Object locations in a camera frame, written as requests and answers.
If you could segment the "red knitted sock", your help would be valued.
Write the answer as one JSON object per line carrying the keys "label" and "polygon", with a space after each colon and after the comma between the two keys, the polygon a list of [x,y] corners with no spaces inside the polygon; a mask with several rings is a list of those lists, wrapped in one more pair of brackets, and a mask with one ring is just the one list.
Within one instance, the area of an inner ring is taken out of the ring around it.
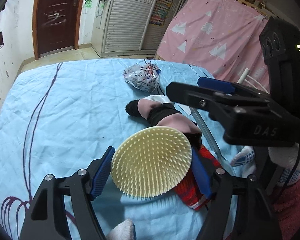
{"label": "red knitted sock", "polygon": [[209,202],[211,177],[215,169],[222,166],[204,145],[199,150],[193,149],[192,153],[191,167],[173,191],[185,205],[198,211]]}

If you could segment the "pink tree-print curtain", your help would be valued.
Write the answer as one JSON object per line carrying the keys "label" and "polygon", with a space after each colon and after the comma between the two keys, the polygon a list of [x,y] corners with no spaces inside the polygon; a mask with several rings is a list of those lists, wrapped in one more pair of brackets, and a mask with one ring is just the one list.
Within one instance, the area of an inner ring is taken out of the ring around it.
{"label": "pink tree-print curtain", "polygon": [[165,61],[208,70],[215,78],[269,90],[259,35],[268,20],[235,0],[187,0],[171,20],[157,49]]}

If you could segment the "dark brown wooden door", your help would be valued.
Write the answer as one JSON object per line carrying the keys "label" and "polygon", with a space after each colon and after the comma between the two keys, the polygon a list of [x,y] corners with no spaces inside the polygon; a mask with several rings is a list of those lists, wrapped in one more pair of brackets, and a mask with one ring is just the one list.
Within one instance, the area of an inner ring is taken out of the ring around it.
{"label": "dark brown wooden door", "polygon": [[34,0],[34,58],[78,48],[83,0]]}

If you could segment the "white louvered wardrobe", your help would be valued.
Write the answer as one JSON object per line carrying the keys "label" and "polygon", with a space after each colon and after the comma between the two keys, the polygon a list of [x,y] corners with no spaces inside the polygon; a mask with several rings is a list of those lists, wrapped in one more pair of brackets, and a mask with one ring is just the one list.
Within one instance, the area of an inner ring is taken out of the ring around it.
{"label": "white louvered wardrobe", "polygon": [[184,0],[173,0],[163,26],[149,24],[156,0],[107,0],[96,9],[91,45],[100,57],[155,54]]}

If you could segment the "white printed tissue packet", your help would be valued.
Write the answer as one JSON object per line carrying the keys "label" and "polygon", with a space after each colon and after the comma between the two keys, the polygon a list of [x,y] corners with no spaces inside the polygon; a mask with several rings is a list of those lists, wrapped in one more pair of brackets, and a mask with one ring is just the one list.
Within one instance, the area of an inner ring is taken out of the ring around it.
{"label": "white printed tissue packet", "polygon": [[126,68],[123,78],[126,83],[144,92],[153,92],[159,87],[161,69],[153,64],[134,64]]}

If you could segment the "clear plastic tube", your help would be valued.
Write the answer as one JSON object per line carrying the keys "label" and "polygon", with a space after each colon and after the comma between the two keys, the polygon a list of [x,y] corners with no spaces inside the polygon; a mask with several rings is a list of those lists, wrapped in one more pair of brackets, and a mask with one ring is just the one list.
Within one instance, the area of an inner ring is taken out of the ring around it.
{"label": "clear plastic tube", "polygon": [[191,111],[191,114],[194,117],[195,121],[197,122],[200,130],[202,131],[203,136],[207,140],[208,145],[213,150],[213,152],[215,152],[215,154],[217,155],[217,159],[221,163],[221,165],[223,167],[225,167],[226,159],[222,156],[221,150],[218,147],[217,142],[215,141],[211,131],[209,130],[209,128],[206,124],[206,122],[204,121],[204,119],[201,117],[200,113],[195,108],[190,107],[190,111]]}

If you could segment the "pink and black sock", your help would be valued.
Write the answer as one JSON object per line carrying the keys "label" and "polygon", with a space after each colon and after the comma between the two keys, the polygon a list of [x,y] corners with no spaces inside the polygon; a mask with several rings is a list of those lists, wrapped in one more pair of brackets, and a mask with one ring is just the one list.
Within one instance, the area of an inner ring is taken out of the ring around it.
{"label": "pink and black sock", "polygon": [[198,126],[175,109],[166,96],[148,96],[126,105],[127,114],[145,119],[150,126],[166,126],[177,129],[187,137],[195,150],[202,146],[202,132]]}

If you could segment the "colourful grid wall poster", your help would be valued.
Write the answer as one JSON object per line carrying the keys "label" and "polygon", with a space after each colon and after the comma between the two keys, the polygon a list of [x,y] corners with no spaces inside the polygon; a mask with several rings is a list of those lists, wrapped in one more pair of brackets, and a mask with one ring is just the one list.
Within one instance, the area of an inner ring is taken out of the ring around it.
{"label": "colourful grid wall poster", "polygon": [[149,24],[163,26],[173,0],[156,0]]}

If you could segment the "white metal chair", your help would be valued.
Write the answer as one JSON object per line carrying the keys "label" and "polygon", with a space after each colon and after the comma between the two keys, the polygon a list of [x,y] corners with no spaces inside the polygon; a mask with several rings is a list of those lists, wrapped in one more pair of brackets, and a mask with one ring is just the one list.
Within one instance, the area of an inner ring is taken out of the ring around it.
{"label": "white metal chair", "polygon": [[243,73],[240,75],[239,80],[237,81],[239,84],[248,84],[250,87],[254,89],[262,90],[265,93],[268,93],[267,89],[256,79],[250,76],[250,69],[245,68]]}

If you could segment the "wooden bunk bed frame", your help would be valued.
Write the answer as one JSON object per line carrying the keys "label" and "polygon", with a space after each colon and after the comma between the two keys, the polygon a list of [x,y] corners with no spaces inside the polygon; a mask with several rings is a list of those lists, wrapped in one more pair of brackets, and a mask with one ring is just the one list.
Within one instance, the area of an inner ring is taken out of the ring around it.
{"label": "wooden bunk bed frame", "polygon": [[263,0],[186,0],[171,20],[156,58],[226,62],[257,42],[268,20]]}

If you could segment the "cream round bristle brush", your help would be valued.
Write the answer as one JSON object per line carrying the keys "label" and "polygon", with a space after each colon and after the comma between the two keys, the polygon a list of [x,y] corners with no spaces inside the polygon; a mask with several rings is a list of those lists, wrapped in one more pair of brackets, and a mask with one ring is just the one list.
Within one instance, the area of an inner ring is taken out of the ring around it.
{"label": "cream round bristle brush", "polygon": [[117,188],[138,198],[165,194],[188,173],[192,147],[177,129],[155,126],[127,138],[111,161],[111,177]]}

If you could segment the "light blue bed sheet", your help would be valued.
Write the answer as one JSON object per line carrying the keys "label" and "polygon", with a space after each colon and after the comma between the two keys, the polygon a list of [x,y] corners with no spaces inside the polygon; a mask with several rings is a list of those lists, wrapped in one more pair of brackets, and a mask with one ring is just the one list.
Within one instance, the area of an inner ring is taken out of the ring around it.
{"label": "light blue bed sheet", "polygon": [[[126,104],[145,97],[123,79],[137,59],[51,64],[18,76],[0,113],[0,223],[17,239],[30,201],[47,174],[71,176],[118,148],[147,122],[128,116]],[[134,198],[109,179],[93,208],[104,233],[125,219],[137,239],[195,239],[207,215],[170,191]]]}

